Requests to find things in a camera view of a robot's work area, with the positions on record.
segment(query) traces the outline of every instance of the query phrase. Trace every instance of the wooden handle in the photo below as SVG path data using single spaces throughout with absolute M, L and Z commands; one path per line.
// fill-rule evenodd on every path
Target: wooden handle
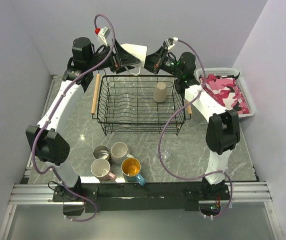
M 189 115 L 191 115 L 193 112 L 192 112 L 192 106 L 188 106 L 187 108 L 187 113 L 189 114 Z
M 95 110 L 96 110 L 96 102 L 97 102 L 97 97 L 98 97 L 99 79 L 100 79 L 100 74 L 97 74 L 96 82 L 95 82 L 94 96 L 93 96 L 92 111 L 91 111 L 92 115 L 95 114 Z

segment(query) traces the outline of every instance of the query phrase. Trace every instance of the white wall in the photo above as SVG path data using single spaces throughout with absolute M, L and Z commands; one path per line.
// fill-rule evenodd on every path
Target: white wall
M 0 224 L 26 167 L 25 129 L 40 117 L 49 73 L 8 0 L 0 0 Z
M 88 37 L 96 46 L 93 20 L 103 13 L 120 43 L 155 52 L 168 37 L 195 46 L 206 67 L 231 67 L 267 0 L 10 0 L 51 74 L 62 74 L 72 42 Z M 105 26 L 100 20 L 99 26 Z M 177 57 L 187 48 L 177 46 Z
M 243 124 L 286 236 L 286 0 L 269 0 L 234 67 L 245 76 L 257 113 Z

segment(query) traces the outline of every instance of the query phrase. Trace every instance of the red cap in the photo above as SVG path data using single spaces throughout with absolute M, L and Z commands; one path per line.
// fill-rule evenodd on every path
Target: red cap
M 96 35 L 98 35 L 99 31 L 101 31 L 101 29 L 100 29 L 100 28 L 95 29 L 95 33 L 96 33 Z

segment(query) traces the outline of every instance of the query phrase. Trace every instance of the white mug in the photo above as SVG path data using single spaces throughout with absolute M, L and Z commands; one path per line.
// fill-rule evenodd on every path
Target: white mug
M 125 159 L 134 158 L 129 151 L 127 145 L 123 142 L 115 143 L 110 151 L 111 158 L 117 164 L 122 164 Z
M 99 180 L 115 180 L 116 175 L 111 173 L 110 168 L 111 165 L 109 164 L 108 160 L 99 158 L 92 163 L 91 172 Z

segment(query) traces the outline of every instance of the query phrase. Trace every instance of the mug handle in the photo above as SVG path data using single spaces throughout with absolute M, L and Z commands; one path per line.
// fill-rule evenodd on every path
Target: mug handle
M 128 155 L 126 155 L 126 158 L 127 158 L 127 159 L 129 159 L 129 158 L 134 159 L 135 157 L 134 157 L 133 155 L 131 155 L 131 154 L 128 154 Z
M 136 175 L 136 181 L 141 185 L 145 185 L 146 181 L 141 174 Z
M 111 172 L 108 173 L 108 177 L 112 180 L 115 180 L 117 178 L 117 176 Z

